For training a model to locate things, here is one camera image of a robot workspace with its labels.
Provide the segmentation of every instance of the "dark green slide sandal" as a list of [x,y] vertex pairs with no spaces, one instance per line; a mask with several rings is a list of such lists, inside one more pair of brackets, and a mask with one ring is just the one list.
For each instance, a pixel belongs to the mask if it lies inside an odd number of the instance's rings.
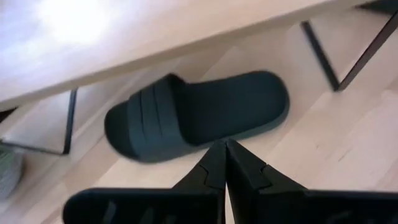
[[204,149],[217,139],[271,130],[288,110],[286,87],[270,72],[194,84],[171,74],[110,109],[105,134],[120,154],[160,162]]

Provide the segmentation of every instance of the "metal frame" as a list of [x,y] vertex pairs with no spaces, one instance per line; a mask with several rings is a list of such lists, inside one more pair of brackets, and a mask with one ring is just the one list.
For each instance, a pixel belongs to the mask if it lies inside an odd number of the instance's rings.
[[311,23],[309,21],[302,22],[301,27],[305,32],[308,41],[311,43],[312,49],[317,56],[318,62],[321,64],[333,91],[343,91],[354,80],[357,74],[365,67],[365,65],[380,49],[380,47],[386,42],[390,35],[398,28],[398,11],[392,15],[390,20],[377,34],[376,38],[367,47],[352,69],[348,72],[347,76],[345,76],[341,82],[338,80],[334,69],[331,67],[329,59],[313,31]]
[[67,118],[67,127],[65,132],[65,143],[63,145],[63,151],[61,153],[55,152],[51,149],[46,149],[42,147],[35,147],[35,146],[28,146],[25,144],[20,144],[16,142],[10,142],[0,139],[0,146],[7,146],[7,147],[17,147],[26,151],[33,151],[33,152],[41,152],[44,154],[50,154],[55,156],[64,156],[70,153],[70,148],[72,145],[72,132],[73,132],[73,119],[75,117],[75,108],[76,108],[76,97],[77,97],[77,89],[72,90],[70,92],[69,98],[69,107],[68,107],[68,118]]

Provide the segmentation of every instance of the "light wood floor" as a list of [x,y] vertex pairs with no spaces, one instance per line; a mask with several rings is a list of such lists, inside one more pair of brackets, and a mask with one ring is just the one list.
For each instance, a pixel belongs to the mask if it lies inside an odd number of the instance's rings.
[[[386,21],[364,11],[312,19],[341,77]],[[103,136],[110,107],[168,72],[190,82],[257,69],[276,72],[290,93],[289,116],[277,129],[241,144],[311,189],[398,191],[397,58],[398,32],[346,91],[333,93],[296,24],[82,87],[72,154],[26,154],[20,186],[0,202],[0,223],[62,223],[67,198],[88,187],[171,187],[181,179],[205,151],[139,164],[117,155]],[[0,135],[61,150],[67,100],[65,93],[21,107],[0,126]],[[233,223],[228,203],[227,221]]]

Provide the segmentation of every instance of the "wooden table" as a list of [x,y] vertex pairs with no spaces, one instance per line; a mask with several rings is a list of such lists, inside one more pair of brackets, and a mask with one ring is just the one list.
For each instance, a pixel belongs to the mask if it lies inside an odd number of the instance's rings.
[[0,111],[368,0],[3,0]]

